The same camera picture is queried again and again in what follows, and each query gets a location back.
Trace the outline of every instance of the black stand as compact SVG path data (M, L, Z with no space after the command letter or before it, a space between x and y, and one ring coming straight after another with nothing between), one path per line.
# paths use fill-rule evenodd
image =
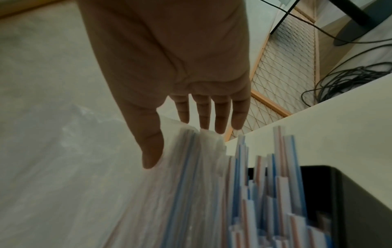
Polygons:
M375 0L364 10L349 0L330 0L330 2L352 19L336 36L340 40L334 40L335 46L347 44L341 40L354 41L362 37L392 14L392 0Z

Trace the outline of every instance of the white table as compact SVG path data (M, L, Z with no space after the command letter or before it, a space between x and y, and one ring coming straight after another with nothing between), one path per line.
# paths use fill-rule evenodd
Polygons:
M388 75L246 134L249 165L274 152L272 128L282 125L296 137L300 165L336 167L392 209L391 92ZM231 155L236 142L227 142Z

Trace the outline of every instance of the hand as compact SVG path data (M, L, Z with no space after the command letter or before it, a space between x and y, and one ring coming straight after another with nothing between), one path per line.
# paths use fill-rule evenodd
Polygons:
M156 111L166 97L189 122L191 94L200 127L242 128L250 105L249 34L243 0L79 0L107 84L152 168L163 152Z

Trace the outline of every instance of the floor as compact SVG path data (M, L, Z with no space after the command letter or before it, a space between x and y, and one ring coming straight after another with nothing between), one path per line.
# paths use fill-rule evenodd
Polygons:
M305 18L296 11L293 13ZM301 94L314 87L314 37L313 27L288 16L270 36L253 76L252 88L292 114L306 109ZM304 100L313 105L313 94L305 94ZM230 139L280 119L282 116L252 99L244 128L234 130Z

